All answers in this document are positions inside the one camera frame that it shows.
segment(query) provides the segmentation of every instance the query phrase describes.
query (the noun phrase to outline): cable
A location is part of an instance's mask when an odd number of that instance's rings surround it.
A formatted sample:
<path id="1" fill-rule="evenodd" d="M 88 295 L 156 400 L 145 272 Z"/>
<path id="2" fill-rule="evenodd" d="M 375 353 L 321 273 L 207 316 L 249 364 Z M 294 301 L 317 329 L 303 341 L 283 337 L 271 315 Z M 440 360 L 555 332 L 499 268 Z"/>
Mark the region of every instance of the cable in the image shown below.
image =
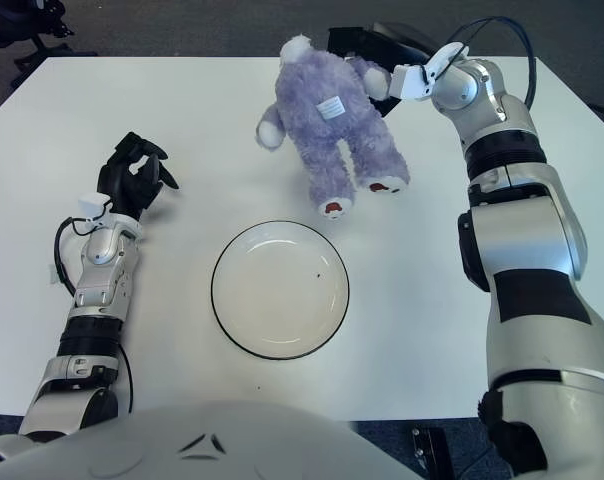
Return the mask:
<path id="1" fill-rule="evenodd" d="M 75 296 L 75 287 L 69 279 L 69 275 L 66 271 L 64 263 L 62 263 L 62 257 L 60 256 L 60 237 L 66 227 L 73 223 L 73 218 L 69 217 L 64 220 L 58 227 L 58 231 L 55 232 L 55 240 L 53 241 L 53 263 L 55 264 L 55 270 L 58 272 L 58 278 L 60 282 L 66 287 L 72 297 Z"/>
<path id="2" fill-rule="evenodd" d="M 126 373 L 129 377 L 129 413 L 131 413 L 133 412 L 133 373 L 131 373 L 131 364 L 129 363 L 129 357 L 126 356 L 124 347 L 121 343 L 118 344 L 118 347 L 120 348 L 122 358 L 124 358 L 124 363 L 126 364 Z"/>
<path id="3" fill-rule="evenodd" d="M 478 455 L 475 460 L 473 460 L 471 463 L 469 463 L 466 467 L 464 467 L 462 469 L 462 471 L 460 472 L 460 474 L 456 477 L 457 480 L 463 480 L 464 477 L 471 471 L 473 470 L 478 463 L 480 463 L 480 461 L 486 457 L 489 452 L 491 452 L 491 450 L 493 450 L 493 445 L 489 445 L 480 455 Z"/>
<path id="4" fill-rule="evenodd" d="M 110 203 L 112 203 L 111 200 L 105 202 L 102 205 L 102 213 L 100 215 L 98 215 L 97 217 L 93 217 L 90 219 L 78 218 L 78 217 L 66 218 L 58 227 L 57 232 L 55 232 L 55 240 L 53 241 L 53 263 L 55 264 L 55 271 L 58 274 L 58 278 L 60 279 L 60 282 L 62 282 L 62 284 L 66 287 L 66 289 L 68 290 L 68 292 L 71 294 L 72 297 L 75 296 L 75 287 L 73 286 L 73 283 L 71 283 L 71 279 L 69 278 L 69 274 L 66 271 L 66 267 L 64 266 L 64 263 L 62 262 L 62 257 L 60 255 L 60 238 L 62 237 L 62 233 L 64 232 L 64 229 L 66 227 L 68 227 L 69 225 L 71 225 L 73 227 L 73 231 L 75 232 L 75 234 L 79 235 L 80 237 L 85 237 L 85 236 L 90 235 L 91 233 L 95 232 L 98 227 L 93 227 L 88 232 L 80 233 L 80 232 L 78 232 L 77 228 L 75 227 L 75 222 L 87 222 L 87 221 L 94 222 L 96 220 L 99 220 L 106 214 L 106 207 Z"/>
<path id="5" fill-rule="evenodd" d="M 522 45 L 524 46 L 524 49 L 526 50 L 526 56 L 527 56 L 528 65 L 529 65 L 529 86 L 527 88 L 526 97 L 524 99 L 524 104 L 527 106 L 528 109 L 531 109 L 531 106 L 533 105 L 533 99 L 535 98 L 535 91 L 537 89 L 537 67 L 536 67 L 536 61 L 535 61 L 535 54 L 533 53 L 533 46 L 531 45 L 531 40 L 529 39 L 529 36 L 527 35 L 526 30 L 524 30 L 524 27 L 520 23 L 516 22 L 515 20 L 513 20 L 512 18 L 509 18 L 509 17 L 492 16 L 492 17 L 479 18 L 477 20 L 473 20 L 472 22 L 467 23 L 466 25 L 462 25 L 455 32 L 453 32 L 453 34 L 447 39 L 447 41 L 446 41 L 447 44 L 451 43 L 463 31 L 471 28 L 474 25 L 477 25 L 478 23 L 481 24 L 471 34 L 471 36 L 469 38 L 467 38 L 465 42 L 463 42 L 462 48 L 457 51 L 457 53 L 453 56 L 453 58 L 451 58 L 451 60 L 449 61 L 447 66 L 444 68 L 444 70 L 440 73 L 440 75 L 438 75 L 436 77 L 436 80 L 438 78 L 440 78 L 449 69 L 449 67 L 455 62 L 455 60 L 457 60 L 457 58 L 464 51 L 464 49 L 469 46 L 469 44 L 475 38 L 475 36 L 478 33 L 480 33 L 480 31 L 484 27 L 486 27 L 489 23 L 494 22 L 494 21 L 503 23 L 503 24 L 507 25 L 508 27 L 510 27 L 515 32 L 515 34 L 518 36 L 518 38 L 522 42 Z"/>

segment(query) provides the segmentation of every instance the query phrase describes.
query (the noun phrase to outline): table surface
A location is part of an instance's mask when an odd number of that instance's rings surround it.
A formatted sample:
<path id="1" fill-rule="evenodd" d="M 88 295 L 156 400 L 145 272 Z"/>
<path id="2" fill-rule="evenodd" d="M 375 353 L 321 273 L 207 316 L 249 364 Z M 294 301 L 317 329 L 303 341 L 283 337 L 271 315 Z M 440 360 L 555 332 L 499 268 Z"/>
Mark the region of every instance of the table surface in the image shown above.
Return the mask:
<path id="1" fill-rule="evenodd" d="M 523 96 L 526 61 L 495 58 Z M 51 283 L 55 230 L 79 214 L 100 166 L 130 130 L 169 154 L 180 183 L 142 217 L 146 238 L 124 344 L 136 409 L 266 400 L 338 420 L 474 416 L 486 389 L 489 297 L 462 271 L 456 222 L 467 178 L 453 126 L 429 102 L 387 117 L 412 174 L 396 197 L 360 191 L 338 221 L 313 212 L 286 140 L 254 141 L 273 101 L 274 58 L 49 59 L 0 108 L 0 413 L 23 414 L 58 347 L 70 300 Z M 604 124 L 538 62 L 532 115 L 586 232 L 580 289 L 604 317 Z M 296 360 L 233 345 L 210 302 L 218 255 L 267 220 L 317 229 L 348 270 L 351 299 L 335 337 Z M 74 281 L 85 239 L 63 242 Z M 116 390 L 127 403 L 125 370 Z"/>

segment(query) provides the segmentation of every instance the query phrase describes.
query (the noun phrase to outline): teddy bear leg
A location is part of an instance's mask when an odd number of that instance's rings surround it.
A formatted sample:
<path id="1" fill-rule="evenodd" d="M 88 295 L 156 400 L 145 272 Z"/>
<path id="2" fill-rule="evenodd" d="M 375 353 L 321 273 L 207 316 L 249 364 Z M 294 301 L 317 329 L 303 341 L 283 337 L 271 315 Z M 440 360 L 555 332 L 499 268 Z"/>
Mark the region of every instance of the teddy bear leg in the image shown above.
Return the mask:
<path id="1" fill-rule="evenodd" d="M 353 206 L 355 190 L 336 144 L 298 145 L 309 172 L 309 196 L 318 213 L 338 218 Z"/>
<path id="2" fill-rule="evenodd" d="M 358 186 L 372 192 L 397 193 L 409 183 L 409 170 L 384 120 L 375 112 L 346 138 Z"/>

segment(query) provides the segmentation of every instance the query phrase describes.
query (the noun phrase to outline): plate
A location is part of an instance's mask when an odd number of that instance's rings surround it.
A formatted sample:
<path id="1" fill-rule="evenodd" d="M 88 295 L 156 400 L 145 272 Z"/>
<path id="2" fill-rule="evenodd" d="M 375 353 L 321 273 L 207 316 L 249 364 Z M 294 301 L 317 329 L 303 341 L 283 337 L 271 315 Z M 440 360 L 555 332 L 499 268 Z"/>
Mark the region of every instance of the plate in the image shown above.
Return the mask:
<path id="1" fill-rule="evenodd" d="M 329 241 L 294 222 L 266 222 L 243 231 L 213 272 L 211 299 L 227 336 L 253 355 L 308 355 L 340 328 L 349 278 Z"/>

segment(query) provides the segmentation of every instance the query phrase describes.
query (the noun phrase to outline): stuffed animal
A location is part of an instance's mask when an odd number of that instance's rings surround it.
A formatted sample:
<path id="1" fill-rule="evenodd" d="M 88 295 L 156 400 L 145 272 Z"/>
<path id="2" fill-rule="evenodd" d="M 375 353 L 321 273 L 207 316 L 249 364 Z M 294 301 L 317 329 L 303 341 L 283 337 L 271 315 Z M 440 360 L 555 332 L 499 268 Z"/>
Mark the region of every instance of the stuffed animal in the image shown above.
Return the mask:
<path id="1" fill-rule="evenodd" d="M 262 116 L 256 139 L 274 151 L 288 133 L 309 172 L 309 195 L 320 214 L 337 218 L 355 201 L 340 139 L 351 151 L 358 186 L 396 193 L 409 183 L 404 158 L 369 100 L 387 98 L 389 83 L 389 73 L 377 64 L 315 50 L 303 35 L 282 47 L 277 100 Z"/>

